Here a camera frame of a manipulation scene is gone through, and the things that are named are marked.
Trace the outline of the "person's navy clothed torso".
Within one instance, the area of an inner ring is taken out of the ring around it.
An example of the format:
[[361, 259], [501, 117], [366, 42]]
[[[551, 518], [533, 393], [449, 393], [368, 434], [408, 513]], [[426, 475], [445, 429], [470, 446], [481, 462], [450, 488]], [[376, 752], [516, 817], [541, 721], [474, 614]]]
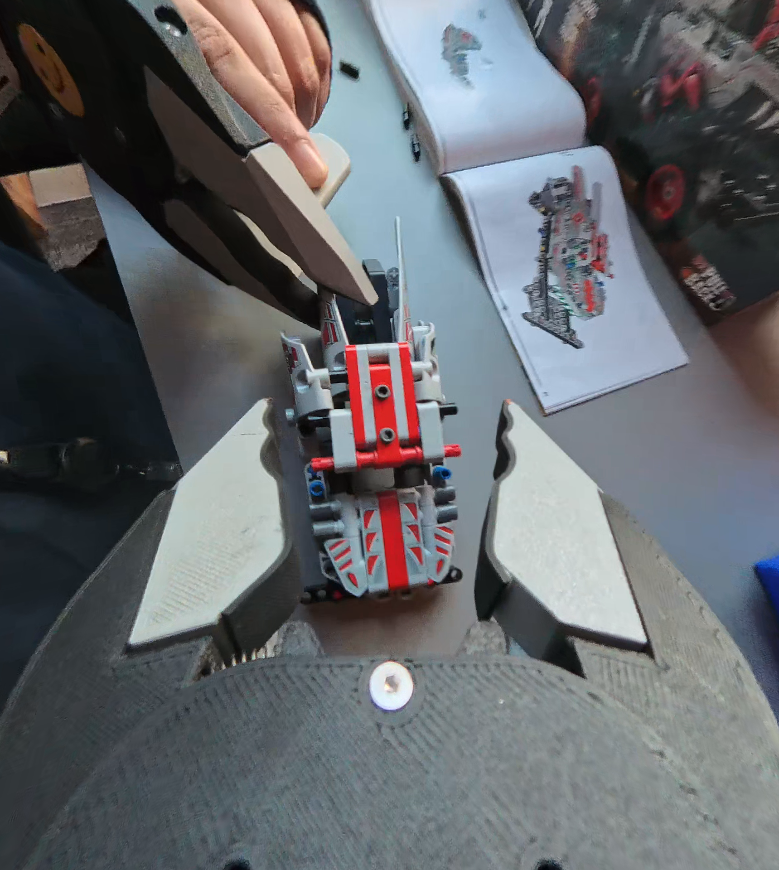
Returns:
[[110, 255], [73, 283], [0, 242], [0, 450], [97, 440], [123, 465], [92, 492], [0, 474], [0, 714], [58, 614], [177, 464]]

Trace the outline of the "dark lego set box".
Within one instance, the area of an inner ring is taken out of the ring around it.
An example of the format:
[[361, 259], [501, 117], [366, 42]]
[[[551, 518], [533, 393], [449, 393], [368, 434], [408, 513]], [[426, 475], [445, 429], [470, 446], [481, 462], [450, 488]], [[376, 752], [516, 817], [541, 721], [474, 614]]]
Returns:
[[519, 6], [706, 324], [779, 293], [779, 1]]

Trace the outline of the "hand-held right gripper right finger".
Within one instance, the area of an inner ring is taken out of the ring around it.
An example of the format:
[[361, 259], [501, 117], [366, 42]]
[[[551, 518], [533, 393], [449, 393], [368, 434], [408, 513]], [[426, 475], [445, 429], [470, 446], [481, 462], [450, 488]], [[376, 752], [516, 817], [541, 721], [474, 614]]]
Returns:
[[649, 647], [598, 485], [516, 403], [502, 404], [474, 575], [478, 620], [532, 658], [572, 639]]

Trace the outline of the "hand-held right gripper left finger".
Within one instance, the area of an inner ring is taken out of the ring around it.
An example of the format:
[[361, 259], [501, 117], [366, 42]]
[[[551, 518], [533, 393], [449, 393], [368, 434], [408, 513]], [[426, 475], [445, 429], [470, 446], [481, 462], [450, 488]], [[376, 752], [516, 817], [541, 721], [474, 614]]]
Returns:
[[209, 638], [250, 654], [299, 593], [275, 407], [262, 398], [176, 484], [127, 648]]

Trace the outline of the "person's left hand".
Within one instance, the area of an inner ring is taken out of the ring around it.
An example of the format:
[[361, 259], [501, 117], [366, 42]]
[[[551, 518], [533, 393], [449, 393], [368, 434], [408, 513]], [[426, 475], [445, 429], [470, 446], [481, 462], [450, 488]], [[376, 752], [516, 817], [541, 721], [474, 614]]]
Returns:
[[332, 83], [329, 29], [316, 2], [176, 1], [213, 77], [319, 189], [329, 169], [310, 130]]

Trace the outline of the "lego instruction booklet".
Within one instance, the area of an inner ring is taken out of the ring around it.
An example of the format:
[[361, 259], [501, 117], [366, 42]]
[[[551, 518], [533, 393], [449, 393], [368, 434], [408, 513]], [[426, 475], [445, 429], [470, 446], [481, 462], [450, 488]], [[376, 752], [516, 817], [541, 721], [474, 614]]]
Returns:
[[688, 364], [610, 154], [518, 2], [369, 1], [414, 133], [457, 203], [547, 414]]

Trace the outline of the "black badge reel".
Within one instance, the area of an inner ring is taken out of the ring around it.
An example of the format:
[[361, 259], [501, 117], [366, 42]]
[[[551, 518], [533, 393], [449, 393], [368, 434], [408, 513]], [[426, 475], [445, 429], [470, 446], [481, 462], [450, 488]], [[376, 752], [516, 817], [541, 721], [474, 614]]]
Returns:
[[0, 449], [0, 483], [59, 485], [91, 493], [119, 481], [175, 484], [182, 476], [176, 461], [120, 459], [91, 438]]

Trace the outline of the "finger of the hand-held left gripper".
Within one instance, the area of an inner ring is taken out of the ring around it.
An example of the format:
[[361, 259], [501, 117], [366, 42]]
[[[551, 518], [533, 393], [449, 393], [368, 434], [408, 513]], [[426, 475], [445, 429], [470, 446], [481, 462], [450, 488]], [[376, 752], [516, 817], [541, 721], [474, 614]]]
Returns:
[[329, 168], [325, 183], [313, 190], [291, 158], [275, 143], [253, 149], [247, 175], [256, 197], [247, 218], [267, 238], [274, 253], [294, 262], [316, 285], [362, 305], [374, 305], [377, 293], [362, 262], [327, 212], [327, 205], [351, 171], [351, 159], [335, 141], [316, 143]]
[[243, 214], [216, 196], [174, 196], [164, 203], [164, 217], [176, 239], [224, 283], [309, 328], [318, 326], [316, 290]]

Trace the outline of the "grey red lego truck model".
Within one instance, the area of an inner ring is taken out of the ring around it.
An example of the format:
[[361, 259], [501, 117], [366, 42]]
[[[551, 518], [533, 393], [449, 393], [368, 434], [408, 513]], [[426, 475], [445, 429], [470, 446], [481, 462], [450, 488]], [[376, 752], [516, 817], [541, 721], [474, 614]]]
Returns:
[[383, 599], [455, 584], [456, 491], [444, 419], [457, 414], [440, 381], [435, 326], [412, 320], [402, 222], [397, 266], [362, 263], [372, 306], [318, 292], [322, 365], [304, 340], [281, 334], [305, 459], [308, 515], [321, 580], [303, 604]]

